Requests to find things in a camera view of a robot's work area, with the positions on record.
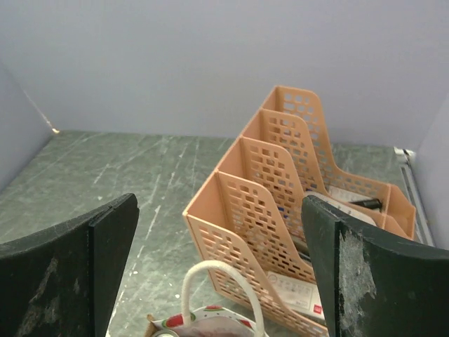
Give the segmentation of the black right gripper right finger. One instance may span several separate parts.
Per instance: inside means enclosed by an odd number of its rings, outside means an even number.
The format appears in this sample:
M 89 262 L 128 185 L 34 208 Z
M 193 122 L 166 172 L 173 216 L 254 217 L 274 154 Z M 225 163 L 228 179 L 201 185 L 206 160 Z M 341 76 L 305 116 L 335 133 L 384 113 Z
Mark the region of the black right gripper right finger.
M 330 336 L 448 335 L 448 251 L 316 196 L 303 199 L 302 224 Z

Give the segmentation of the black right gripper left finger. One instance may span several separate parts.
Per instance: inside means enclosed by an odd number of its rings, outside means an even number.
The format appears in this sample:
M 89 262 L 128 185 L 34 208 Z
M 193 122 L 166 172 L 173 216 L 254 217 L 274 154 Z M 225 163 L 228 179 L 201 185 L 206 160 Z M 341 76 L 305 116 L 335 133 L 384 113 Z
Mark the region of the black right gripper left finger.
M 1 244 L 1 335 L 105 336 L 139 214 L 128 193 Z

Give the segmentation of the watermelon print canvas bag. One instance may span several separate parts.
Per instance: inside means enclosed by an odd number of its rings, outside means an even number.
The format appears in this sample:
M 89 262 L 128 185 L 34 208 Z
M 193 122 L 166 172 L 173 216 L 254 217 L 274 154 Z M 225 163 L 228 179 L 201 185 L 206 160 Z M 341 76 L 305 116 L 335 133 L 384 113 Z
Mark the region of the watermelon print canvas bag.
M 196 274 L 204 270 L 219 270 L 230 276 L 247 295 L 254 319 L 249 319 L 227 308 L 209 305 L 191 311 L 190 287 Z M 262 309 L 252 286 L 234 267 L 217 260 L 205 260 L 189 269 L 182 283 L 180 314 L 164 320 L 151 315 L 146 336 L 266 336 Z

